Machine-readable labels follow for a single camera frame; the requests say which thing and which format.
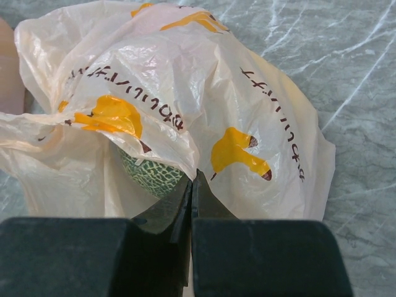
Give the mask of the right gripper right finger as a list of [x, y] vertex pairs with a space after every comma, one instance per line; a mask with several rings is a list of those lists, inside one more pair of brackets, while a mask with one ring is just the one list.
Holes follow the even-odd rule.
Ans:
[[352, 296], [337, 241], [315, 220], [242, 220], [192, 184], [196, 296]]

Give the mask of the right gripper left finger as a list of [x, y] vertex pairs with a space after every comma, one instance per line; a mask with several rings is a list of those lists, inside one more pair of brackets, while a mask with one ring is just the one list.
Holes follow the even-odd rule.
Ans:
[[1, 223], [2, 296], [181, 296], [189, 281], [192, 181], [136, 217]]

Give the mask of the green netted melon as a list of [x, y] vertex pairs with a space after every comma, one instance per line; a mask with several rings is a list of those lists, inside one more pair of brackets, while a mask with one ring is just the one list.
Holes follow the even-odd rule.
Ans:
[[183, 171], [172, 166], [146, 159], [139, 161], [120, 148], [118, 152], [129, 177], [159, 199], [169, 195], [184, 176]]

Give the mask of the orange plastic bag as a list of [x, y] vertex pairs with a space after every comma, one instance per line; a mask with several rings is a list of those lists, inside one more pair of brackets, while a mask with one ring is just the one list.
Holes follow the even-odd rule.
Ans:
[[133, 217], [159, 198], [139, 161], [202, 172], [239, 218], [322, 220], [335, 146], [294, 82], [209, 11], [95, 1], [15, 30], [43, 114], [1, 114], [1, 169], [41, 217]]

